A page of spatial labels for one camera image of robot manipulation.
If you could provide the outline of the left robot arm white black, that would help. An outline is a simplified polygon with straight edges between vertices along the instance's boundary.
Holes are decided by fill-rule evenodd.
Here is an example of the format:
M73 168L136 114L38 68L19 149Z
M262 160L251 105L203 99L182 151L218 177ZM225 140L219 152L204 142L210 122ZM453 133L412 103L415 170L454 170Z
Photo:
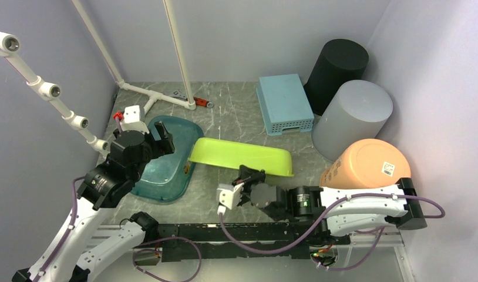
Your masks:
M98 227L141 179L146 165L174 153L173 137L164 123L152 126L154 132L113 132L115 140L106 160L80 177L81 185L73 188L72 209L49 247L34 265L16 271L12 281L93 281L128 249L158 241L158 221L138 212L117 236L83 253Z

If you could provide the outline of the light blue plastic basket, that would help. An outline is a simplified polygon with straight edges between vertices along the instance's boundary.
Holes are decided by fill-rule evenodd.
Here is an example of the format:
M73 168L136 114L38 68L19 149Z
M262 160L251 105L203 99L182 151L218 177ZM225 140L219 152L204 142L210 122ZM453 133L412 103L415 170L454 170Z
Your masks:
M298 74L260 77L256 92L268 135L312 130L314 114Z

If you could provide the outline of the grey plastic bucket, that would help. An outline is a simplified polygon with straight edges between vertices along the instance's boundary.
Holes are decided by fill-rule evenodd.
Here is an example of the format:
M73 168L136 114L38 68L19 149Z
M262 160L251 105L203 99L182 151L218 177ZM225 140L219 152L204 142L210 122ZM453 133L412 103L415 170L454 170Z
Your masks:
M314 148L333 162L354 142L375 138L392 112L392 99L379 85L345 82L312 129Z

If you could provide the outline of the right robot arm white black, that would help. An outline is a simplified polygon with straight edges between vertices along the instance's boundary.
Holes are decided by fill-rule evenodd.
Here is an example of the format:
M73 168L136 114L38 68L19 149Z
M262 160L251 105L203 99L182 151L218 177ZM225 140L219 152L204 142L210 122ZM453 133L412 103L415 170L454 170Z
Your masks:
M312 225L314 237L327 244L335 237L357 230L395 226L398 230L419 230L427 226L426 217L410 178L373 189L336 189L298 186L283 188L265 182L265 171L241 165L230 192L218 200L233 209L246 203L273 221Z

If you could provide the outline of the orange plastic bucket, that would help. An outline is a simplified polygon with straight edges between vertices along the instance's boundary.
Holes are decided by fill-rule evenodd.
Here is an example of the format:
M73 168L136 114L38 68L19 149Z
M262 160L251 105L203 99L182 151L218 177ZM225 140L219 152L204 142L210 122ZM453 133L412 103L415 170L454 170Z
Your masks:
M392 144L379 139L362 139L351 144L327 168L321 187L335 189L373 189L411 177L405 155Z

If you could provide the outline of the dark green plastic basket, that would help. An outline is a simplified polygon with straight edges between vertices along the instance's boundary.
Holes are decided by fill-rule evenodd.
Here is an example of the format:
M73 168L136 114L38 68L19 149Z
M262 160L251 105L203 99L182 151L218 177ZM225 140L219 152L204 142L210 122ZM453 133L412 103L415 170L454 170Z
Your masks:
M132 194L160 204L175 202L185 194L195 164L188 159L193 146L204 136L201 127L187 119L160 115L149 123L152 134L155 122L162 122L173 137L174 153L152 160L135 184Z

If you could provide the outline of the black plastic bucket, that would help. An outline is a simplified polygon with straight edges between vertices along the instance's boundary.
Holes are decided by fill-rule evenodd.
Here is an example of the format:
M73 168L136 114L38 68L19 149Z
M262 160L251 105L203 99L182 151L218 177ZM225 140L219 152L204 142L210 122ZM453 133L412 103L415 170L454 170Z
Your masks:
M321 116L345 82L361 79L368 62L369 54L359 43L342 38L328 41L304 85L313 113Z

